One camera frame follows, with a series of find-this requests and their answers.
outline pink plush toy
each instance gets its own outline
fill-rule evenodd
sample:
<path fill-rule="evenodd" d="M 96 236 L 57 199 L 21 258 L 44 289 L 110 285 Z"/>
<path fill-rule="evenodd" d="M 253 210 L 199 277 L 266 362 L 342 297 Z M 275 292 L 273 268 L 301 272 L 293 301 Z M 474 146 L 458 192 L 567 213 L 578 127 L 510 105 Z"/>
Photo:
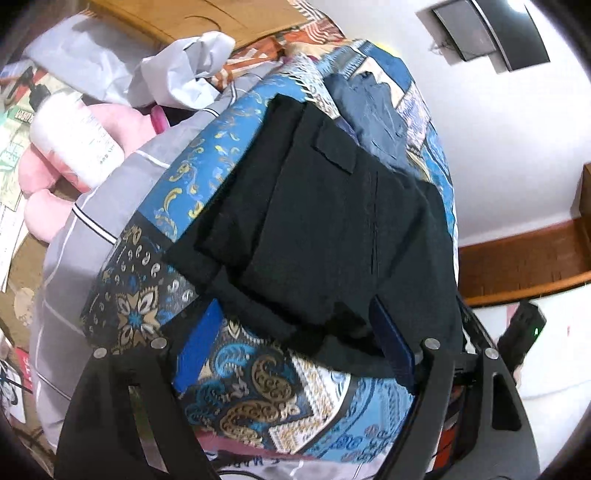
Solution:
<path fill-rule="evenodd" d="M 121 146 L 125 158 L 164 131 L 168 125 L 164 111 L 159 106 L 154 107 L 151 115 L 142 115 L 128 106 L 110 103 L 91 105 L 89 108 Z M 28 197 L 25 224 L 35 237 L 47 243 L 66 224 L 73 206 L 73 202 L 50 192 L 61 176 L 81 193 L 88 192 L 89 188 L 59 158 L 53 154 L 45 158 L 34 145 L 19 160 L 18 182 Z"/>

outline crumpled white plastic bag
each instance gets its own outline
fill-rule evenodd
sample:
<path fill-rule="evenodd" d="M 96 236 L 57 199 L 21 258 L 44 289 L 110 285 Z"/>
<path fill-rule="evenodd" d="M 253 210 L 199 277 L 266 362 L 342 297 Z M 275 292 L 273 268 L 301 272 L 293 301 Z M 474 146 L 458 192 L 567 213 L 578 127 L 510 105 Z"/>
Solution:
<path fill-rule="evenodd" d="M 133 107 L 152 103 L 145 83 L 134 86 L 134 71 L 152 45 L 131 38 L 98 18 L 77 14 L 33 40 L 24 56 L 74 90 L 101 102 Z"/>
<path fill-rule="evenodd" d="M 232 37 L 216 31 L 183 38 L 143 59 L 139 70 L 157 104 L 199 110 L 219 95 L 204 78 L 219 72 L 234 44 Z"/>
<path fill-rule="evenodd" d="M 234 44 L 213 31 L 177 40 L 155 55 L 152 45 L 100 18 L 77 14 L 33 40 L 24 55 L 101 102 L 140 107 L 156 101 L 197 110 L 219 94 L 203 79 L 222 68 Z"/>

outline gray striped fabric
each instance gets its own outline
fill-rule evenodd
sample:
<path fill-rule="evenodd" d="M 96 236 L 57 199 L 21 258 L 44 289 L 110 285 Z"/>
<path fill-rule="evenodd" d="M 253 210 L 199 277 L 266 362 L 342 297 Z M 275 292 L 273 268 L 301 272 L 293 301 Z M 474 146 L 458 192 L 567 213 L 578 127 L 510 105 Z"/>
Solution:
<path fill-rule="evenodd" d="M 144 197 L 169 164 L 224 109 L 281 63 L 264 63 L 235 80 L 208 108 L 131 154 L 97 189 L 81 195 L 49 245 L 35 297 L 31 370 L 37 413 L 55 449 L 70 398 L 90 357 L 80 314 L 102 264 Z"/>

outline orange patterned fabric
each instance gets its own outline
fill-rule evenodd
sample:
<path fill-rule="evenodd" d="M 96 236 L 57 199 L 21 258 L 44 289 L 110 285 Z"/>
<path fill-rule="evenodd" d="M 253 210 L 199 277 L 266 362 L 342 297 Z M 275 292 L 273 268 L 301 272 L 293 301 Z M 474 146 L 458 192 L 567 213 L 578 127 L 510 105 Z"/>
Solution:
<path fill-rule="evenodd" d="M 291 43 L 324 45 L 346 41 L 345 36 L 320 10 L 306 0 L 288 0 L 309 22 L 291 30 L 262 38 L 232 54 L 222 69 L 210 79 L 211 84 L 222 91 L 228 84 L 253 67 L 266 61 L 277 61 Z"/>

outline black plastic bracket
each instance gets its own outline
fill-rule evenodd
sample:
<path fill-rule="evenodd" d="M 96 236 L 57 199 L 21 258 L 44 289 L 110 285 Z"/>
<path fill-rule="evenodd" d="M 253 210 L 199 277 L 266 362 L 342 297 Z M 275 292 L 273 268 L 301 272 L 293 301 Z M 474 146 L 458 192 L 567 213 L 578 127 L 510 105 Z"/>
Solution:
<path fill-rule="evenodd" d="M 422 480 L 436 450 L 452 386 L 464 408 L 444 480 L 532 480 L 537 451 L 515 384 L 498 353 L 453 355 L 423 342 L 423 380 L 408 419 L 375 480 Z M 57 480 L 219 480 L 174 397 L 165 372 L 168 345 L 90 359 L 72 398 L 57 449 Z M 139 387 L 168 473 L 150 467 L 139 442 L 129 387 Z"/>

